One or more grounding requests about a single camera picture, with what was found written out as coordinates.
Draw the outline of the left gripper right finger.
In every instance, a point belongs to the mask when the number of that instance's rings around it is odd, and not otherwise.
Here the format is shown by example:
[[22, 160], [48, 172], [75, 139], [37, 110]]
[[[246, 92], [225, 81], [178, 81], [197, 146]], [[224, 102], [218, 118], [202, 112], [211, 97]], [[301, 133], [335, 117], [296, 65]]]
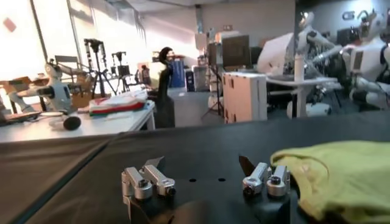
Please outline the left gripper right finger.
[[243, 194], [247, 198], [259, 195], [263, 188], [271, 197], [284, 197], [290, 191], [290, 171], [286, 166], [268, 166], [259, 162], [256, 166], [248, 157], [240, 155], [239, 164], [245, 174], [242, 180]]

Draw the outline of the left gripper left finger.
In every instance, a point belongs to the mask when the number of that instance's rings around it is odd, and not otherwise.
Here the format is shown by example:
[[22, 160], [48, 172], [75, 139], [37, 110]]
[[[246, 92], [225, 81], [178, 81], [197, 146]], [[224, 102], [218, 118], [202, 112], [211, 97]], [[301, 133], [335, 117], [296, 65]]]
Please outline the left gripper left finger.
[[147, 160], [140, 169], [125, 168], [121, 173], [123, 203], [130, 206], [132, 198], [148, 200], [154, 192], [162, 197], [175, 196], [176, 182], [162, 172], [164, 165], [165, 157], [161, 156]]

